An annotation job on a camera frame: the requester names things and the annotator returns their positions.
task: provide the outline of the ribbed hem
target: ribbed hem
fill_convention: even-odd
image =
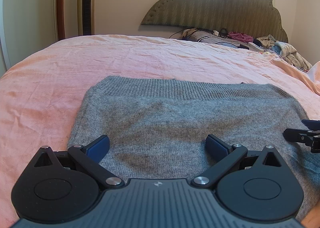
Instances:
[[[291,96],[271,84],[213,84],[191,81],[131,79],[109,76],[92,87],[109,96],[159,97],[176,100],[279,99]]]

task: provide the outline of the pink bedsheet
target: pink bedsheet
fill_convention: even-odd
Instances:
[[[276,55],[123,35],[63,40],[0,79],[0,227],[17,220],[11,189],[38,148],[65,150],[85,92],[109,75],[210,83],[271,83],[320,119],[320,62],[307,74]]]

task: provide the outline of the gray sweater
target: gray sweater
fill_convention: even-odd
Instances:
[[[110,76],[85,94],[68,146],[108,135],[110,151],[100,164],[126,181],[199,175],[214,164],[204,149],[208,134],[249,150],[273,145],[303,188],[301,220],[320,196],[320,155],[287,143],[282,132],[306,129],[307,118],[296,99],[273,85]]]

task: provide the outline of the silver bolt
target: silver bolt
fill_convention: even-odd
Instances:
[[[122,182],[122,180],[119,177],[109,177],[106,180],[106,183],[108,185],[119,185],[119,184],[121,184],[121,182]]]
[[[206,185],[207,183],[209,183],[210,180],[207,177],[198,176],[193,181],[198,185]]]

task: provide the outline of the green upholstered headboard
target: green upholstered headboard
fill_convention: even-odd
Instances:
[[[228,29],[254,38],[271,34],[288,42],[272,0],[159,0],[142,25],[166,25],[209,30]]]

